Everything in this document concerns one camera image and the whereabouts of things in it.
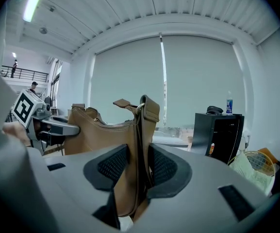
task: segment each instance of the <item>black cabinet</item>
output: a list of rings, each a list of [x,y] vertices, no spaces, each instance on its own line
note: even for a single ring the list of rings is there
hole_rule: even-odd
[[[236,156],[244,123],[241,114],[210,115],[196,113],[192,152],[209,155],[211,144],[214,151],[211,157],[228,163]]]

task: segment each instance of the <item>metal ring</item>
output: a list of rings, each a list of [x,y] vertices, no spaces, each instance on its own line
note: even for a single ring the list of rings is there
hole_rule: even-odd
[[[141,108],[142,108],[144,105],[145,105],[145,103],[141,103],[138,107],[136,107],[136,109],[135,109],[135,114],[136,114],[136,115],[139,114]]]

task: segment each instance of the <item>water bottle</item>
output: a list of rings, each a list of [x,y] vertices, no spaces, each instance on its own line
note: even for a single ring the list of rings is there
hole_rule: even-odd
[[[227,96],[226,114],[232,115],[232,97],[230,91],[228,92],[228,96]]]

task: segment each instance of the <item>robotic arm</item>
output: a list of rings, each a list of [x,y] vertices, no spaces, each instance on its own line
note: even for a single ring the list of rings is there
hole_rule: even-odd
[[[62,144],[65,136],[77,135],[80,128],[67,123],[67,119],[51,116],[50,106],[28,90],[19,94],[12,113],[25,127],[31,146],[44,155],[46,147]]]

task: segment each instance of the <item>black railing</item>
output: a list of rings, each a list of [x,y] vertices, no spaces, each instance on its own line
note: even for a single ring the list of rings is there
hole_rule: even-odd
[[[41,81],[47,82],[48,73],[45,72],[37,72],[22,68],[16,68],[14,72],[13,67],[9,66],[2,66],[0,75],[2,77],[8,78],[17,78],[17,79],[26,79],[26,80],[33,80],[33,81]]]

